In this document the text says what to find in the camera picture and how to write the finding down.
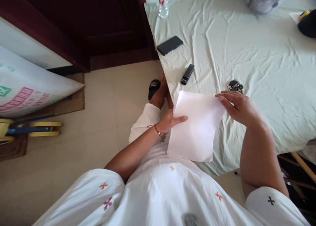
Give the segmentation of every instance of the plastic water bottle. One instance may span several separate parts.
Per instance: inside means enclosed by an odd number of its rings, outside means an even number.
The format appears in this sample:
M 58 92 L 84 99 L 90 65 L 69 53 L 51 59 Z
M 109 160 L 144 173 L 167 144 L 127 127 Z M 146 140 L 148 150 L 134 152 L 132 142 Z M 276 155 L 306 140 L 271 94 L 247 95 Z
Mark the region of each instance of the plastic water bottle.
M 167 18 L 169 14 L 168 0 L 158 0 L 158 2 L 159 2 L 158 16 L 161 18 Z

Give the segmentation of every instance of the tiled floor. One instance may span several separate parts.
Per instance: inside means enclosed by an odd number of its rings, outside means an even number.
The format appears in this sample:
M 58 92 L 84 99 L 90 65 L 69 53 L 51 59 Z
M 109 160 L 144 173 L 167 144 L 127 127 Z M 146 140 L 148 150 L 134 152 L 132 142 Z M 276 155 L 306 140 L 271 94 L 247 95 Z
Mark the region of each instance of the tiled floor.
M 162 73 L 159 61 L 87 73 L 85 110 L 49 119 L 63 122 L 62 134 L 31 138 L 25 156 L 0 162 L 0 225 L 32 225 L 81 174 L 103 168 L 128 144 Z

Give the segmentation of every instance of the white sleeve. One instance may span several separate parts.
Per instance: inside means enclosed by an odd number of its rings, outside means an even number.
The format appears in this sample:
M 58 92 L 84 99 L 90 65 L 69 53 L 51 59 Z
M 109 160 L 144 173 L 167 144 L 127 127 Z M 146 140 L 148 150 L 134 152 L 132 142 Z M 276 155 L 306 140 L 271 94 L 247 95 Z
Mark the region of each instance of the white sleeve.
M 125 184 L 117 173 L 94 169 L 83 174 L 34 224 L 88 225 L 104 222 L 119 206 Z
M 263 225 L 310 225 L 289 198 L 271 187 L 251 192 L 245 208 Z

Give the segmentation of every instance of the keychain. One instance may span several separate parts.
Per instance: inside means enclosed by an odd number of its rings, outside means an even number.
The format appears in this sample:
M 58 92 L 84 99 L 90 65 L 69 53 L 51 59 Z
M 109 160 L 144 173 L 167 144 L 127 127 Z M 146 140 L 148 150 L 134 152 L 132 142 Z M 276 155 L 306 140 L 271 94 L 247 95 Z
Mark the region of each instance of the keychain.
M 242 89 L 244 88 L 244 86 L 242 84 L 240 84 L 237 80 L 232 80 L 229 85 L 227 85 L 227 89 L 231 90 L 231 91 L 238 91 L 241 92 L 243 94 Z

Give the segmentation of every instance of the bed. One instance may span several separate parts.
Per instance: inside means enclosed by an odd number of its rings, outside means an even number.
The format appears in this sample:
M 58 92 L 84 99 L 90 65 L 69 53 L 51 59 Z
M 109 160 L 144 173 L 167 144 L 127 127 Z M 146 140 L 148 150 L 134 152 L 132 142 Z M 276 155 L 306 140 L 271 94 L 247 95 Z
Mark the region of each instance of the bed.
M 316 137 L 316 40 L 299 32 L 291 12 L 316 0 L 287 0 L 270 15 L 255 15 L 245 0 L 170 2 L 169 17 L 145 4 L 154 41 L 177 35 L 184 44 L 159 58 L 172 97 L 178 90 L 215 95 L 237 79 L 272 128 L 278 154 L 299 151 Z M 186 86 L 186 67 L 195 65 Z M 210 175 L 239 167 L 245 127 L 224 114 L 214 140 Z

